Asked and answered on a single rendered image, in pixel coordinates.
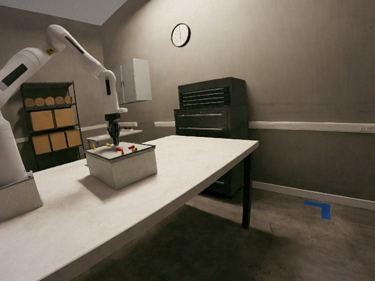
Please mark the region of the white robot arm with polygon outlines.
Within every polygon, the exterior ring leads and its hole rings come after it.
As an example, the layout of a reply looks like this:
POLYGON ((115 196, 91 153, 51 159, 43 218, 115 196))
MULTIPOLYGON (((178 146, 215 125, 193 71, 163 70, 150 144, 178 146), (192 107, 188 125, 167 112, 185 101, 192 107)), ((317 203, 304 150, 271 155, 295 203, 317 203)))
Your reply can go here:
MULTIPOLYGON (((66 46, 78 64, 100 81, 104 114, 128 112, 127 108, 119 109, 114 73, 106 70, 76 42, 67 30, 59 25, 48 26, 45 42, 40 47, 22 49, 0 70, 0 108, 22 83, 33 76, 52 57, 62 52, 66 46)), ((0 110, 0 186, 13 183, 26 176, 11 125, 3 118, 0 110)))

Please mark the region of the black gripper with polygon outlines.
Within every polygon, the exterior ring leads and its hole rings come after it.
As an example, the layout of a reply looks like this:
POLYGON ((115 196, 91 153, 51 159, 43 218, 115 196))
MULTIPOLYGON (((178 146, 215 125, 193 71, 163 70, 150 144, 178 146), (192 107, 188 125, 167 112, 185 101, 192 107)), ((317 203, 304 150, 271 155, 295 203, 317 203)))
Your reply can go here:
POLYGON ((120 113, 105 114, 104 116, 105 121, 109 121, 109 128, 107 128, 107 131, 110 137, 113 138, 114 146, 118 146, 120 144, 118 138, 120 135, 120 125, 118 124, 117 120, 120 119, 120 113))

